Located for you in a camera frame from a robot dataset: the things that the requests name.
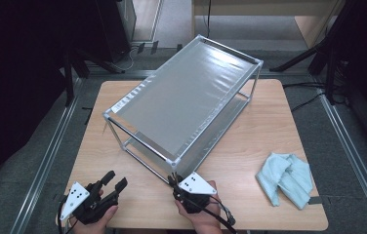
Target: black stand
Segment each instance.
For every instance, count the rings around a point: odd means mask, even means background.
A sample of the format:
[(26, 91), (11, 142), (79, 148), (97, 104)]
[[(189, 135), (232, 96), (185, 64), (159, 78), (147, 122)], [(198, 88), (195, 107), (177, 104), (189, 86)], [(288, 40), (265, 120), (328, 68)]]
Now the black stand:
[(287, 61), (286, 63), (270, 68), (269, 71), (282, 72), (292, 67), (293, 65), (299, 63), (300, 61), (309, 58), (310, 56), (315, 54), (314, 59), (311, 61), (311, 64), (307, 68), (308, 72), (311, 75), (320, 74), (321, 70), (327, 64), (327, 77), (326, 77), (326, 98), (329, 99), (331, 104), (334, 104), (333, 101), (333, 85), (335, 78), (335, 70), (336, 70), (336, 62), (337, 62), (337, 47), (340, 43), (340, 30), (344, 27), (344, 22), (352, 9), (355, 1), (347, 0), (345, 5), (343, 6), (342, 11), (339, 13), (336, 18), (335, 23), (333, 23), (332, 28), (327, 33), (326, 37), (317, 45), (312, 47), (311, 49), (305, 51), (304, 53), (298, 55), (295, 58)]
[(81, 50), (67, 49), (64, 51), (64, 76), (65, 76), (65, 88), (66, 88), (66, 101), (65, 106), (69, 106), (71, 101), (74, 99), (74, 89), (73, 89), (73, 75), (71, 72), (71, 67), (74, 68), (77, 75), (81, 78), (88, 78), (90, 70), (87, 67), (84, 60), (89, 60), (96, 65), (100, 66), (104, 70), (110, 73), (124, 73), (123, 70), (118, 70), (106, 62), (84, 52)]

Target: metal frame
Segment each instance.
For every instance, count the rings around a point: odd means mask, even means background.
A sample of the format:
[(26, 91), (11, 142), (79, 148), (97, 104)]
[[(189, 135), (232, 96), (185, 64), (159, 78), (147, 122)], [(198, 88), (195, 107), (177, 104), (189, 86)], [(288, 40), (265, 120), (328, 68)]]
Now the metal frame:
[[(218, 113), (211, 118), (211, 120), (206, 121), (207, 126), (204, 129), (200, 130), (200, 133), (196, 135), (196, 137), (190, 141), (188, 144), (183, 145), (181, 149), (178, 150), (174, 156), (177, 156), (176, 159), (171, 159), (172, 153), (168, 152), (167, 150), (163, 149), (161, 146), (157, 145), (155, 142), (151, 141), (147, 137), (141, 135), (139, 130), (131, 130), (121, 124), (121, 121), (128, 121), (122, 119), (120, 116), (116, 115), (116, 111), (113, 110), (114, 106), (118, 104), (123, 106), (127, 105), (129, 102), (120, 99), (116, 102), (113, 106), (108, 108), (103, 114), (103, 118), (105, 119), (107, 125), (110, 127), (113, 135), (115, 136), (117, 142), (119, 143), (120, 147), (128, 152), (131, 156), (133, 156), (136, 160), (138, 160), (141, 164), (143, 164), (147, 169), (161, 178), (163, 181), (168, 182), (168, 179), (163, 176), (159, 169), (153, 169), (148, 163), (147, 160), (143, 159), (142, 156), (147, 156), (147, 154), (154, 154), (159, 160), (168, 164), (170, 166), (171, 171), (169, 173), (175, 173), (178, 169), (178, 166), (185, 155), (200, 155), (201, 159), (199, 162), (191, 163), (190, 167), (184, 172), (184, 174), (194, 172), (203, 162), (203, 160), (207, 157), (207, 155), (211, 152), (214, 146), (218, 143), (224, 133), (227, 131), (229, 126), (233, 123), (236, 117), (241, 113), (244, 107), (251, 101), (254, 90), (256, 88), (257, 82), (254, 82), (253, 87), (249, 94), (245, 94), (240, 90), (245, 86), (247, 81), (251, 79), (255, 75), (255, 81), (258, 80), (260, 76), (260, 71), (263, 66), (263, 61), (249, 57), (245, 54), (239, 53), (229, 47), (226, 47), (220, 43), (214, 42), (208, 38), (197, 36), (192, 42), (190, 42), (184, 49), (190, 50), (192, 49), (191, 46), (195, 45), (196, 43), (205, 43), (209, 46), (212, 46), (220, 51), (224, 51), (238, 59), (242, 59), (249, 63), (252, 63), (251, 68), (249, 68), (242, 77), (237, 78), (237, 82), (234, 85), (234, 88), (237, 89), (234, 94), (229, 94), (227, 103), (223, 103), (221, 109), (218, 110)], [(131, 91), (128, 95), (134, 94), (139, 91), (142, 87), (145, 87), (144, 81), (142, 81), (133, 91)], [(122, 139), (121, 136), (117, 133), (116, 130), (120, 130), (125, 133), (128, 138)], [(136, 146), (136, 142), (138, 143), (138, 147), (143, 147), (143, 150), (139, 150)], [(138, 153), (136, 150), (131, 149), (128, 147), (132, 145), (140, 151)]]

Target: black cable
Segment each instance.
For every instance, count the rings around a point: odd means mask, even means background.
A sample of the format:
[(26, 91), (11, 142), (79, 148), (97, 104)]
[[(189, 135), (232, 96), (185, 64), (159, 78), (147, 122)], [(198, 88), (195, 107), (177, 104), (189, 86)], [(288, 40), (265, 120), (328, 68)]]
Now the black cable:
[(210, 27), (209, 27), (209, 19), (210, 19), (210, 16), (211, 16), (211, 0), (209, 2), (209, 7), (208, 7), (208, 34), (207, 34), (207, 38), (209, 38), (209, 32), (210, 32)]
[(58, 211), (58, 216), (57, 216), (57, 224), (58, 224), (58, 229), (59, 229), (59, 233), (62, 234), (62, 227), (61, 227), (61, 210), (62, 210), (62, 205), (65, 203), (65, 201), (67, 201), (67, 196), (64, 196), (64, 198), (61, 200), (60, 204), (59, 204), (59, 211)]
[(65, 233), (65, 234), (68, 234), (72, 229), (73, 229), (73, 227), (77, 224), (77, 222), (78, 222), (79, 220), (77, 219), (75, 222), (74, 222), (74, 224), (70, 227), (70, 229), (68, 229), (67, 230), (67, 232)]
[(298, 105), (298, 106), (294, 107), (293, 109), (291, 109), (291, 112), (294, 112), (294, 111), (296, 111), (296, 110), (298, 110), (298, 109), (302, 108), (303, 106), (305, 106), (305, 105), (307, 105), (307, 104), (311, 103), (312, 101), (316, 100), (318, 97), (320, 97), (320, 96), (322, 96), (322, 95), (325, 95), (325, 94), (324, 94), (324, 93), (320, 93), (320, 94), (316, 95), (315, 97), (313, 97), (312, 99), (310, 99), (310, 100), (306, 101), (305, 103), (302, 103), (302, 104), (300, 104), (300, 105)]

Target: metal rail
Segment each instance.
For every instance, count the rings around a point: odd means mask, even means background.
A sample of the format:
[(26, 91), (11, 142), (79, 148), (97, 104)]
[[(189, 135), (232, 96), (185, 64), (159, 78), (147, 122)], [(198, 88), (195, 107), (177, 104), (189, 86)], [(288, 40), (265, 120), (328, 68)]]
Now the metal rail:
[[(80, 78), (77, 78), (74, 85), (74, 92), (79, 94), (82, 86), (83, 82)], [(59, 150), (61, 140), (64, 136), (65, 130), (67, 129), (74, 108), (77, 104), (77, 97), (78, 96), (76, 96), (71, 104), (65, 108), (64, 113), (62, 114), (57, 129), (44, 155), (43, 161), (41, 162), (37, 174), (35, 175), (35, 178), (25, 195), (24, 202), (10, 231), (10, 233), (12, 234), (20, 234), (24, 233), (25, 231), (29, 219), (31, 218), (32, 212), (34, 211), (35, 205), (37, 204), (41, 190), (43, 189), (44, 183), (47, 179), (47, 176), (49, 175), (49, 171), (56, 158), (57, 151)]]

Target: gray floor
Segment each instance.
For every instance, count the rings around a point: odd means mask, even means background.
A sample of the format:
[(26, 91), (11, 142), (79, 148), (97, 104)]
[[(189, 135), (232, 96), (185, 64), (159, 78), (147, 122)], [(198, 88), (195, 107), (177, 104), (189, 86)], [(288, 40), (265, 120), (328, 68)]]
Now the gray floor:
[[(297, 30), (297, 27), (291, 21), (285, 23), (284, 25), (290, 25), (291, 31)], [(272, 24), (265, 27), (261, 23), (259, 27), (263, 29), (276, 28), (272, 27)], [(237, 35), (244, 35), (243, 33), (245, 33), (244, 29), (237, 32), (232, 28), (230, 33), (224, 33), (222, 31), (221, 34), (226, 35), (226, 39), (223, 37), (221, 39), (231, 42), (231, 36), (239, 39), (242, 37)], [(215, 32), (211, 30), (211, 38), (220, 40), (219, 34), (214, 34)], [(161, 35), (162, 33), (159, 29), (155, 34), (155, 37), (159, 40), (159, 45), (161, 45), (161, 42), (167, 41), (166, 38), (162, 39), (163, 37)], [(270, 73), (267, 71), (269, 67), (281, 64), (306, 49), (299, 45), (304, 42), (297, 33), (292, 33), (291, 37), (285, 38), (285, 41), (283, 41), (283, 37), (274, 39), (275, 35), (281, 36), (286, 34), (278, 34), (278, 32), (273, 32), (272, 30), (265, 32), (264, 30), (260, 33), (260, 40), (264, 44), (267, 41), (267, 44), (258, 48), (241, 47), (245, 44), (239, 42), (239, 40), (233, 40), (232, 46), (235, 48), (239, 46), (245, 53), (265, 61), (265, 70), (262, 74), (263, 79), (276, 78), (281, 80), (283, 84), (312, 81), (313, 78), (308, 76), (304, 69), (308, 66), (310, 59), (297, 64), (285, 73)], [(143, 53), (138, 55), (136, 52), (133, 52), (134, 65), (124, 76), (111, 75), (98, 67), (91, 67), (91, 77), (87, 80), (81, 80), (82, 86), (77, 93), (77, 104), (61, 139), (60, 147), (56, 152), (54, 161), (51, 164), (44, 187), (40, 190), (41, 193), (39, 194), (38, 200), (36, 200), (35, 207), (33, 207), (32, 216), (24, 228), (24, 233), (57, 232), (55, 216), (59, 204), (59, 197), (65, 189), (78, 148), (86, 130), (86, 123), (90, 114), (89, 108), (92, 108), (94, 105), (101, 83), (106, 80), (140, 78), (133, 75), (135, 71), (156, 69), (176, 52), (176, 45), (185, 44), (187, 37), (187, 35), (182, 37), (177, 35), (175, 39), (168, 42), (169, 44), (165, 42), (164, 46), (159, 46), (156, 53), (153, 53), (150, 48), (146, 48)], [(290, 44), (292, 40), (297, 41), (293, 43), (296, 46)], [(278, 45), (290, 46), (286, 46), (287, 49), (283, 50)], [(130, 64), (131, 61), (125, 59), (118, 65), (127, 67)], [(291, 107), (297, 106), (317, 94), (316, 90), (308, 88), (288, 88), (285, 92)], [(53, 108), (42, 121), (30, 142), (18, 153), (13, 155), (0, 170), (0, 233), (10, 232), (15, 224), (24, 197), (36, 176), (43, 158), (48, 152), (48, 145), (60, 122), (61, 116), (66, 111), (64, 109), (64, 102), (64, 94), (62, 94), (61, 98), (56, 101)], [(337, 105), (336, 108), (341, 114), (353, 143), (367, 168), (366, 135), (350, 108), (345, 105)], [(367, 233), (367, 198), (365, 192), (354, 173), (352, 164), (348, 160), (342, 143), (320, 99), (293, 112), (293, 116), (329, 220), (328, 229), (317, 233)], [(268, 230), (267, 233), (285, 232)]]

